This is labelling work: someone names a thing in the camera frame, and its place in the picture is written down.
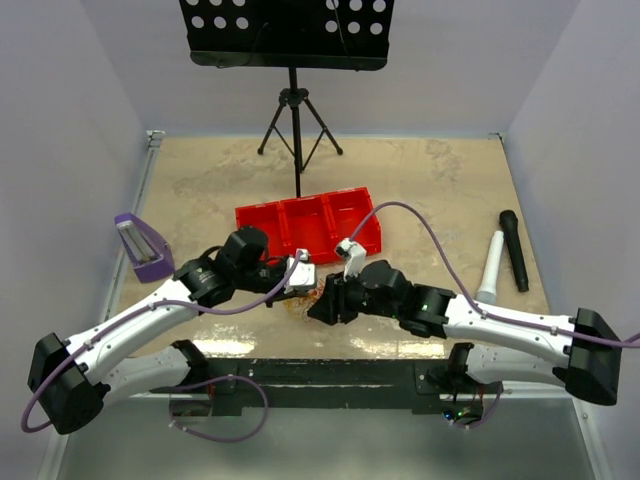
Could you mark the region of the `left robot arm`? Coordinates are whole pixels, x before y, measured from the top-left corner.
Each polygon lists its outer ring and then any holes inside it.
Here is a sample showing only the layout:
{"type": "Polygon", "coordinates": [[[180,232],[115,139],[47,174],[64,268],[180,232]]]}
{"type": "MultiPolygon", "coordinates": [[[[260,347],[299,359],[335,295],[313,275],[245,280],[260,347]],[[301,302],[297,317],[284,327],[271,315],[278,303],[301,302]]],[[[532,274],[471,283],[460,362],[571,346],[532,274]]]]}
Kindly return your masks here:
{"type": "Polygon", "coordinates": [[[267,244],[265,232],[242,227],[106,322],[66,340],[54,333],[41,338],[28,376],[32,397],[22,413],[22,430],[38,432],[29,423],[35,406],[65,435],[86,426],[104,407],[136,394],[200,390],[208,364],[191,342],[177,341],[147,356],[135,353],[199,315],[235,315],[315,288],[316,267],[307,250],[270,258],[267,244]]]}

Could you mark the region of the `red three-compartment bin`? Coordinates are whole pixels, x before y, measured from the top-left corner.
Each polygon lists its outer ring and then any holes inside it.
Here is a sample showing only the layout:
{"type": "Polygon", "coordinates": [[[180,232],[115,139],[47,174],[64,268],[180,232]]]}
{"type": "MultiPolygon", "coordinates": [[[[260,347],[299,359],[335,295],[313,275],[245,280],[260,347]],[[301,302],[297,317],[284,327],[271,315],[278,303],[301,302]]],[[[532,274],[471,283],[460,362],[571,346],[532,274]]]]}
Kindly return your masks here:
{"type": "Polygon", "coordinates": [[[240,206],[235,217],[238,227],[253,226],[266,233],[271,256],[304,248],[314,263],[327,265],[339,261],[335,247],[372,209],[368,189],[359,187],[240,206]]]}

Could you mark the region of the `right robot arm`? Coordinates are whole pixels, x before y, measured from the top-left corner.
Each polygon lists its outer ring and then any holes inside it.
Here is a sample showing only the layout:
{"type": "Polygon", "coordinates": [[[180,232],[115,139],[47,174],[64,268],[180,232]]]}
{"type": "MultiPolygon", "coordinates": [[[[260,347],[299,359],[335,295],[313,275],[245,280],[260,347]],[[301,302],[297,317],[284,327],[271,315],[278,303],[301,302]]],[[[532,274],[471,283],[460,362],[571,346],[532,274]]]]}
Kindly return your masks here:
{"type": "Polygon", "coordinates": [[[488,305],[450,290],[410,282],[385,260],[356,276],[330,274],[309,317],[327,325],[359,315],[394,319],[421,338],[456,338],[445,369],[452,390],[504,381],[547,383],[596,405],[618,400],[622,348],[603,317],[538,315],[488,305]]]}

